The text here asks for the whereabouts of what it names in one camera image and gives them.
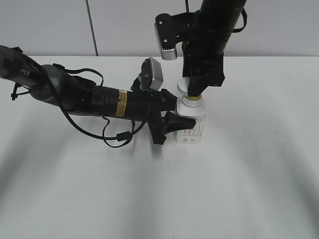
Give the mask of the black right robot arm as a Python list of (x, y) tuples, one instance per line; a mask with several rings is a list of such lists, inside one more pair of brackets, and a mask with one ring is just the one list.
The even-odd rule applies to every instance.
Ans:
[(247, 24), (245, 0), (204, 0), (194, 14), (192, 33), (182, 43), (182, 76), (189, 78), (187, 95), (197, 97), (208, 87), (222, 86), (224, 50), (232, 33)]

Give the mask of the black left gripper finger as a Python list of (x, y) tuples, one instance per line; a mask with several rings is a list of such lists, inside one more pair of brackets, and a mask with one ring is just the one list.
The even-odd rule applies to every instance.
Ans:
[(185, 118), (167, 111), (162, 117), (161, 127), (163, 135), (184, 129), (193, 129), (196, 125), (194, 119)]
[(173, 111), (175, 110), (177, 97), (173, 95), (167, 89), (161, 90), (161, 110), (162, 111)]

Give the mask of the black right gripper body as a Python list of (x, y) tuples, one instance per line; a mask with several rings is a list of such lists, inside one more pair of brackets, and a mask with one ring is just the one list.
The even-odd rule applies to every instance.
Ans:
[(182, 43), (183, 51), (183, 71), (184, 77), (191, 75), (211, 75), (210, 86), (222, 86), (224, 75), (224, 54), (215, 54), (210, 50), (200, 53), (195, 44), (190, 41)]

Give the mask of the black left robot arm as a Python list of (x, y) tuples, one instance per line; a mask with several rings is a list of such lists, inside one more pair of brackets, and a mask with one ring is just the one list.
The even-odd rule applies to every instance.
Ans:
[(80, 76), (82, 69), (69, 70), (59, 64), (40, 65), (18, 48), (0, 48), (0, 76), (14, 82), (12, 100), (17, 99), (18, 88), (34, 99), (57, 106), (67, 120), (73, 115), (118, 118), (129, 120), (129, 131), (107, 137), (105, 132), (92, 138), (105, 143), (112, 140), (124, 146), (131, 142), (144, 125), (149, 127), (153, 143), (163, 144), (171, 132), (192, 129), (193, 119), (176, 115), (177, 97), (161, 87), (160, 63), (152, 57), (145, 59), (130, 90), (120, 90), (96, 84)]

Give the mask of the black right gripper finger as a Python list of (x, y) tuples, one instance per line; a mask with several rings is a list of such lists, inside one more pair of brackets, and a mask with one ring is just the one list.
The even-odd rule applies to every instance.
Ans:
[(198, 97), (202, 92), (210, 86), (211, 75), (191, 75), (187, 89), (187, 95), (190, 97)]

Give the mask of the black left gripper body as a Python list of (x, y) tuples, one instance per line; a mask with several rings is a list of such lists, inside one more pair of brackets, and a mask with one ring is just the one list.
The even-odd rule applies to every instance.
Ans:
[(161, 94), (158, 91), (149, 91), (148, 126), (154, 144), (164, 144), (166, 137), (162, 129)]

